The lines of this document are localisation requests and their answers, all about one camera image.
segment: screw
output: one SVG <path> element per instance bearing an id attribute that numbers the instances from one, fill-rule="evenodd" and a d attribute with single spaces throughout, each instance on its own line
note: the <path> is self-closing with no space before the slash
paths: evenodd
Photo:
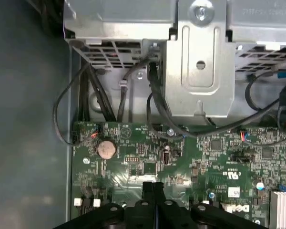
<path id="1" fill-rule="evenodd" d="M 170 137 L 174 136 L 175 131 L 173 129 L 168 129 L 167 130 L 167 135 L 169 135 Z"/>
<path id="2" fill-rule="evenodd" d="M 205 211 L 206 208 L 205 208 L 205 206 L 199 205 L 198 209 L 201 210 L 201 211 Z"/>
<path id="3" fill-rule="evenodd" d="M 173 203 L 172 203 L 172 201 L 170 201 L 170 200 L 167 200 L 167 201 L 165 201 L 164 202 L 166 205 L 172 205 Z"/>
<path id="4" fill-rule="evenodd" d="M 213 199 L 215 197 L 215 193 L 214 192 L 210 192 L 209 193 L 209 198 Z"/>
<path id="5" fill-rule="evenodd" d="M 137 78 L 138 78 L 138 80 L 143 79 L 143 73 L 142 72 L 138 72 Z"/>
<path id="6" fill-rule="evenodd" d="M 90 159 L 87 157 L 84 157 L 84 159 L 82 161 L 85 165 L 90 164 Z"/>
<path id="7" fill-rule="evenodd" d="M 200 21 L 204 21 L 206 18 L 205 7 L 198 7 L 195 11 L 195 15 Z"/>

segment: motherboard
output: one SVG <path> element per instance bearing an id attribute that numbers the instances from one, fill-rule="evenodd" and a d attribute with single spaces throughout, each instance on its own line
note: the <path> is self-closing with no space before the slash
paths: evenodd
<path id="1" fill-rule="evenodd" d="M 169 130 L 154 128 L 163 134 Z M 74 124 L 74 140 L 96 129 L 97 135 L 73 148 L 72 219 L 108 201 L 126 207 L 141 199 L 144 181 L 159 181 L 167 199 L 187 208 L 218 202 L 230 213 L 269 227 L 271 193 L 286 192 L 286 143 L 249 146 L 238 130 L 165 140 L 145 124 L 90 122 Z M 276 128 L 246 127 L 245 132 L 248 141 L 259 144 L 285 137 Z"/>

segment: sticker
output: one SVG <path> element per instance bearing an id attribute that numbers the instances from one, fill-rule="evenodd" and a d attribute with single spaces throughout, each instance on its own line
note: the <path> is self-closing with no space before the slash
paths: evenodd
<path id="1" fill-rule="evenodd" d="M 228 188 L 228 197 L 239 198 L 240 197 L 240 188 L 239 187 L 229 187 Z"/>

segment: black cable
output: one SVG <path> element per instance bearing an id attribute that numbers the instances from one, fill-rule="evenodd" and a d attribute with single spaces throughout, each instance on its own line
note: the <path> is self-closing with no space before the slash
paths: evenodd
<path id="1" fill-rule="evenodd" d="M 83 118 L 86 122 L 90 121 L 90 112 L 89 112 L 89 80 L 88 77 L 85 75 L 84 78 L 84 93 L 82 98 L 82 105 L 83 105 Z"/>
<path id="2" fill-rule="evenodd" d="M 93 88 L 93 90 L 94 90 L 94 93 L 95 93 L 95 95 L 96 95 L 97 101 L 98 101 L 98 103 L 99 103 L 99 105 L 100 105 L 102 114 L 104 115 L 105 120 L 106 120 L 107 122 L 110 122 L 110 121 L 111 121 L 111 117 L 110 117 L 109 112 L 108 112 L 108 109 L 106 108 L 105 103 L 104 103 L 104 101 L 103 101 L 103 99 L 102 99 L 102 96 L 101 96 L 101 94 L 100 94 L 100 91 L 99 91 L 99 89 L 98 89 L 97 86 L 96 86 L 96 82 L 94 81 L 93 76 L 89 73 L 89 70 L 88 70 L 88 71 L 85 71 L 85 72 L 87 73 L 87 75 L 88 75 L 88 77 L 89 77 L 89 80 L 90 80 L 90 83 L 91 83 L 92 88 Z"/>
<path id="3" fill-rule="evenodd" d="M 78 121 L 83 121 L 83 98 L 84 98 L 84 80 L 83 74 L 80 77 L 80 91 L 78 100 Z"/>
<path id="4" fill-rule="evenodd" d="M 166 136 L 166 135 L 163 135 L 161 133 L 159 133 L 158 131 L 156 131 L 153 127 L 153 124 L 151 122 L 151 116 L 152 116 L 152 112 L 151 112 L 151 98 L 152 98 L 153 94 L 150 94 L 147 98 L 147 103 L 146 103 L 146 117 L 147 117 L 147 125 L 148 125 L 148 128 L 149 130 L 157 137 L 159 138 L 163 138 L 163 139 L 166 139 L 166 140 L 181 140 L 183 139 L 182 136 L 173 136 L 173 137 L 170 137 L 170 136 Z"/>
<path id="5" fill-rule="evenodd" d="M 204 116 L 204 120 L 207 125 L 216 126 L 216 123 L 211 118 L 207 118 L 206 116 Z"/>
<path id="6" fill-rule="evenodd" d="M 271 71 L 271 72 L 265 72 L 257 77 L 254 77 L 250 83 L 247 85 L 246 89 L 245 89 L 245 99 L 247 104 L 251 107 L 251 109 L 255 110 L 255 111 L 259 111 L 261 108 L 258 107 L 252 100 L 250 91 L 251 91 L 251 87 L 254 84 L 254 82 L 259 79 L 260 77 L 267 77 L 267 76 L 271 76 L 275 73 L 284 73 L 286 72 L 286 70 L 278 70 L 278 71 Z"/>
<path id="7" fill-rule="evenodd" d="M 281 126 L 281 114 L 283 111 L 283 107 L 279 106 L 278 110 L 277 110 L 277 116 L 276 116 L 276 124 L 279 130 L 283 130 L 282 126 Z"/>
<path id="8" fill-rule="evenodd" d="M 131 77 L 132 73 L 135 71 L 143 68 L 150 62 L 149 58 L 143 59 L 141 62 L 137 63 L 134 65 L 123 77 L 123 80 L 129 80 Z M 119 123 L 123 121 L 123 114 L 124 114 L 124 108 L 125 108 L 125 103 L 126 103 L 126 96 L 127 96 L 127 87 L 121 87 L 121 98 L 120 98 L 120 105 L 119 105 L 119 110 L 118 110 L 118 115 L 117 115 L 117 120 Z"/>
<path id="9" fill-rule="evenodd" d="M 58 96 L 56 102 L 54 103 L 54 107 L 53 107 L 53 113 L 52 113 L 52 118 L 53 118 L 53 124 L 54 124 L 54 128 L 55 128 L 55 132 L 56 132 L 56 135 L 58 136 L 58 138 L 65 144 L 69 145 L 69 146 L 79 146 L 80 144 L 82 144 L 83 142 L 86 142 L 88 141 L 91 137 L 87 137 L 85 138 L 83 141 L 81 142 L 78 142 L 78 143 L 70 143 L 70 142 L 67 142 L 62 134 L 61 134 L 61 131 L 58 127 L 58 121 L 57 121 L 57 109 L 58 109 L 58 105 L 61 101 L 61 99 L 63 98 L 63 96 L 67 93 L 67 91 L 69 90 L 69 88 L 72 86 L 72 84 L 75 82 L 75 80 L 77 80 L 80 75 L 89 67 L 89 63 L 86 63 L 77 73 L 76 75 L 71 79 L 71 81 L 69 82 L 69 84 L 67 85 L 67 87 L 63 90 L 63 92 Z"/>
<path id="10" fill-rule="evenodd" d="M 115 116 L 114 116 L 114 112 L 112 110 L 112 107 L 111 107 L 111 104 L 109 102 L 109 99 L 108 99 L 108 96 L 99 80 L 99 78 L 97 77 L 97 74 L 95 72 L 95 69 L 90 66 L 89 67 L 89 72 L 90 72 L 90 75 L 91 77 L 93 78 L 93 81 L 96 85 L 96 87 L 98 88 L 99 90 L 99 93 L 100 93 L 100 96 L 103 100 L 103 103 L 104 103 L 104 106 L 106 107 L 106 110 L 107 110 L 107 113 L 109 114 L 109 117 L 110 117 L 110 122 L 116 122 L 116 119 L 115 119 Z"/>
<path id="11" fill-rule="evenodd" d="M 183 130 L 180 127 L 178 127 L 172 121 L 171 116 L 168 114 L 167 109 L 165 107 L 166 101 L 163 98 L 163 96 L 161 95 L 161 92 L 158 90 L 159 87 L 157 87 L 158 86 L 158 82 L 157 82 L 158 77 L 157 77 L 156 65 L 154 63 L 151 63 L 151 65 L 150 65 L 150 76 L 151 76 L 150 83 L 151 83 L 152 94 L 154 97 L 154 102 L 156 104 L 156 107 L 157 107 L 159 113 L 163 116 L 166 123 L 168 123 L 168 126 L 171 127 L 175 132 L 177 132 L 179 134 L 186 135 L 186 136 L 193 137 L 193 138 L 208 136 L 208 135 L 216 135 L 216 134 L 224 132 L 224 131 L 235 129 L 240 125 L 248 124 L 248 123 L 264 116 L 267 112 L 269 112 L 279 102 L 279 100 L 277 99 L 277 100 L 273 101 L 267 107 L 256 112 L 255 114 L 253 114 L 247 118 L 241 119 L 237 122 L 234 122 L 234 123 L 231 123 L 231 124 L 228 124 L 225 126 L 221 126 L 221 127 L 216 128 L 216 129 L 191 133 L 189 131 Z"/>

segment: microchip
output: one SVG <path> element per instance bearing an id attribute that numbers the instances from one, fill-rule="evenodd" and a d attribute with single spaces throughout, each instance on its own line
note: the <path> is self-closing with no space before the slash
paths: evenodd
<path id="1" fill-rule="evenodd" d="M 259 198 L 258 200 L 257 200 L 257 205 L 262 205 L 263 204 L 263 200 L 261 199 L 261 198 Z"/>
<path id="2" fill-rule="evenodd" d="M 136 169 L 136 168 L 132 168 L 132 169 L 130 170 L 130 175 L 131 175 L 131 176 L 136 176 L 136 175 L 137 175 L 137 169 Z"/>
<path id="3" fill-rule="evenodd" d="M 258 190 L 257 191 L 257 196 L 262 197 L 265 194 L 265 190 Z"/>
<path id="4" fill-rule="evenodd" d="M 211 140 L 211 150 L 221 150 L 221 140 L 220 139 Z"/>
<path id="5" fill-rule="evenodd" d="M 183 184 L 183 179 L 182 178 L 178 178 L 176 183 L 178 185 L 182 185 Z"/>
<path id="6" fill-rule="evenodd" d="M 155 131 L 163 131 L 163 126 L 161 124 L 153 124 Z"/>
<path id="7" fill-rule="evenodd" d="M 155 175 L 156 163 L 144 162 L 144 174 Z"/>
<path id="8" fill-rule="evenodd" d="M 272 153 L 273 153 L 273 149 L 272 148 L 263 148 L 263 152 L 262 152 L 262 158 L 263 159 L 272 159 Z"/>
<path id="9" fill-rule="evenodd" d="M 192 167 L 192 175 L 198 176 L 198 174 L 199 174 L 199 169 L 197 167 Z"/>
<path id="10" fill-rule="evenodd" d="M 191 182 L 193 184 L 198 184 L 198 177 L 191 177 Z"/>
<path id="11" fill-rule="evenodd" d="M 252 204 L 253 204 L 253 205 L 257 205 L 257 202 L 258 202 L 258 198 L 253 198 Z"/>
<path id="12" fill-rule="evenodd" d="M 172 154 L 174 157 L 180 157 L 181 156 L 181 151 L 179 149 L 173 149 Z"/>

